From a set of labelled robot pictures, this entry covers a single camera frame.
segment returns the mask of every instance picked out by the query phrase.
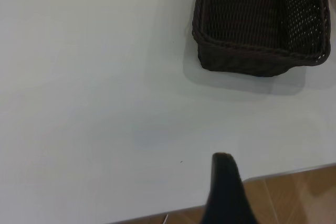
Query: dark brown wicker basket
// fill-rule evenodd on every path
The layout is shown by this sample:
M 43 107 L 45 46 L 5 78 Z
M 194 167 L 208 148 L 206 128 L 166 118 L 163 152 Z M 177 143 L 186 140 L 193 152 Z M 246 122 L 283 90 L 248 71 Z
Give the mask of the dark brown wicker basket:
M 330 54 L 328 0 L 196 0 L 193 36 L 210 71 L 271 77 Z

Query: brown floor tile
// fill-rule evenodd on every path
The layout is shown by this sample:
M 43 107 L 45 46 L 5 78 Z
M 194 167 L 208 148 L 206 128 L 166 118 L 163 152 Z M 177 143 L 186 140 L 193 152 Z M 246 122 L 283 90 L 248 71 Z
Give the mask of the brown floor tile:
M 162 224 L 166 215 L 151 217 L 148 224 Z
M 204 207 L 185 210 L 183 214 L 191 219 L 194 223 L 200 223 L 204 214 Z
M 244 184 L 260 224 L 336 224 L 336 166 Z M 204 208 L 169 214 L 166 224 L 198 224 Z M 162 224 L 165 215 L 125 222 Z
M 277 218 L 275 216 L 264 180 L 246 182 L 244 187 L 252 211 L 259 223 L 277 224 Z
M 299 193 L 296 189 L 296 183 L 291 175 L 268 178 L 265 180 L 274 210 L 277 214 L 279 224 L 286 224 L 292 215 L 293 207 L 297 205 L 299 215 L 304 213 L 300 208 Z
M 266 180 L 280 224 L 336 224 L 336 166 Z
M 288 224 L 336 224 L 336 166 L 292 176 L 300 201 L 293 207 Z

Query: woven texture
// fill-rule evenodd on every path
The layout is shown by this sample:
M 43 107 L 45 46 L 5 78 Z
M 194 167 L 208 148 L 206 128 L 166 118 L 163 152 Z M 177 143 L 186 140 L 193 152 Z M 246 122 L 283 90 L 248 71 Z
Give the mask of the woven texture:
M 202 67 L 271 77 L 330 54 L 328 0 L 196 0 Z

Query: wicker basket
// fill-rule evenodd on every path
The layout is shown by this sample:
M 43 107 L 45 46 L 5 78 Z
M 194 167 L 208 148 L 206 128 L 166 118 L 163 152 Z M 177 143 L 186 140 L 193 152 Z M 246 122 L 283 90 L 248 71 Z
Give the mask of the wicker basket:
M 330 54 L 328 0 L 196 0 L 193 36 L 210 71 L 277 76 Z

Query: basket rim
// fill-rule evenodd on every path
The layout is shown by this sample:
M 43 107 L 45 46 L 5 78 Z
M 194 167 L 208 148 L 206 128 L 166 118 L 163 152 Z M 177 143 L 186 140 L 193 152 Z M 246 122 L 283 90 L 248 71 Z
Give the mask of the basket rim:
M 267 57 L 268 61 L 286 61 L 296 66 L 316 66 L 324 63 L 330 54 L 330 11 L 328 0 L 321 0 L 321 17 L 322 17 L 322 27 L 325 34 L 323 38 L 321 48 L 318 52 L 314 54 L 304 55 L 298 52 L 292 52 L 282 48 L 270 48 L 262 46 L 254 46 L 249 44 L 240 44 L 229 41 L 215 40 L 203 31 L 203 14 L 205 12 L 204 6 L 207 0 L 198 0 L 200 4 L 201 15 L 195 15 L 193 20 L 193 37 L 199 46 L 211 47 L 217 49 L 231 49 L 231 50 L 241 50 L 245 52 L 259 52 L 259 56 L 253 56 L 254 58 L 266 59 L 265 54 L 273 53 L 277 54 L 276 59 Z

